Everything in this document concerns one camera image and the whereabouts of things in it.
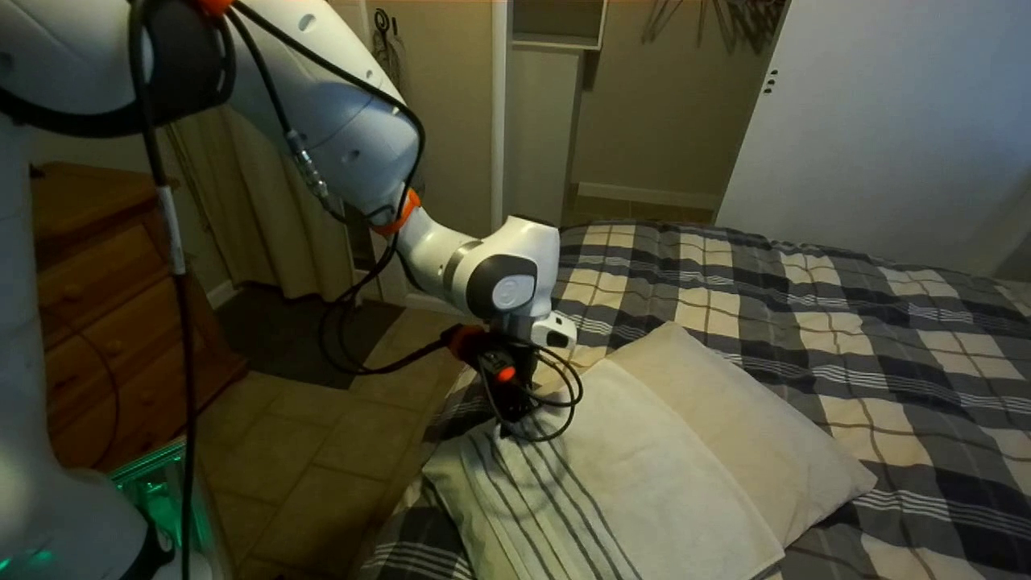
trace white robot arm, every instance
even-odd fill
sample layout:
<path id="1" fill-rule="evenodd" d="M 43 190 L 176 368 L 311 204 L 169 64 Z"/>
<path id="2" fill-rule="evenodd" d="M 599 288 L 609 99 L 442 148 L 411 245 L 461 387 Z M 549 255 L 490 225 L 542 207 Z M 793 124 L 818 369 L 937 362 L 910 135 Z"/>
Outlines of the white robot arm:
<path id="1" fill-rule="evenodd" d="M 422 148 L 416 117 L 324 0 L 240 4 L 263 71 L 234 24 L 197 17 L 201 4 L 149 0 L 141 71 L 157 123 L 228 96 L 276 138 L 284 123 L 260 85 L 275 78 L 290 117 L 286 148 L 333 212 L 359 207 L 398 234 L 411 276 L 459 309 L 537 343 L 573 337 L 550 309 L 557 232 L 524 218 L 490 238 L 440 225 L 411 190 Z M 141 545 L 155 542 L 105 478 L 67 474 L 48 447 L 27 177 L 27 124 L 138 133 L 126 30 L 126 0 L 0 0 L 0 578 L 18 566 L 27 578 L 134 578 L 149 566 Z"/>

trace wooden cabinet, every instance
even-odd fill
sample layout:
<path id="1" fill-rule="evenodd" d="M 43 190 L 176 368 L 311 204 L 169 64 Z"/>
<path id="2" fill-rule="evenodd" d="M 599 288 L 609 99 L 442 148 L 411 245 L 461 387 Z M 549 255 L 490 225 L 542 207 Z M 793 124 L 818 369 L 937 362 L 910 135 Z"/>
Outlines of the wooden cabinet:
<path id="1" fill-rule="evenodd" d="M 165 227 L 145 174 L 48 165 L 33 180 L 48 430 L 67 468 L 116 468 L 187 426 Z M 242 377 L 192 279 L 197 403 Z"/>

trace door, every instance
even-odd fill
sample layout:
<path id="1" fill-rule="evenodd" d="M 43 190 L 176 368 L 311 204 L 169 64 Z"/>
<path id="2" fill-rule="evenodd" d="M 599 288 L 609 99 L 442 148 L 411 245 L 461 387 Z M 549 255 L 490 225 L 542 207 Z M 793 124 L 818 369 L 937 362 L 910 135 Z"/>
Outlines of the door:
<path id="1" fill-rule="evenodd" d="M 1027 23 L 1027 0 L 793 0 L 718 225 L 994 274 L 1031 227 Z"/>

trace bed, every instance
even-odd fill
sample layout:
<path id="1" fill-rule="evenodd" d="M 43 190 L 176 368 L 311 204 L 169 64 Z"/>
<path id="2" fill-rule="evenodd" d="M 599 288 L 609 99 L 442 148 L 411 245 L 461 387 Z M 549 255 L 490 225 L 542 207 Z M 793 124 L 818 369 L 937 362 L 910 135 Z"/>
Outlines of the bed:
<path id="1" fill-rule="evenodd" d="M 783 578 L 1031 573 L 1027 296 L 943 266 L 631 223 L 567 227 L 557 282 L 557 309 L 581 326 L 576 365 L 678 323 L 878 474 L 789 545 Z M 471 409 L 474 390 L 448 423 L 468 426 Z M 427 482 L 366 578 L 471 578 Z"/>

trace plaid blanket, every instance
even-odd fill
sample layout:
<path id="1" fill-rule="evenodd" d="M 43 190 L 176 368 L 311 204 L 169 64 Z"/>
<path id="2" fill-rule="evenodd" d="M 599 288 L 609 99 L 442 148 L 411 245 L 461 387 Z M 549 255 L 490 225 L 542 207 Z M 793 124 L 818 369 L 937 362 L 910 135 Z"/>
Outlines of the plaid blanket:
<path id="1" fill-rule="evenodd" d="M 878 474 L 789 549 L 783 578 L 1031 573 L 1031 305 L 1014 291 L 724 227 L 585 225 L 563 232 L 557 309 L 585 368 L 680 323 Z M 442 529 L 416 545 L 454 539 Z M 454 542 L 434 557 L 471 570 Z M 379 557 L 366 573 L 407 570 Z"/>

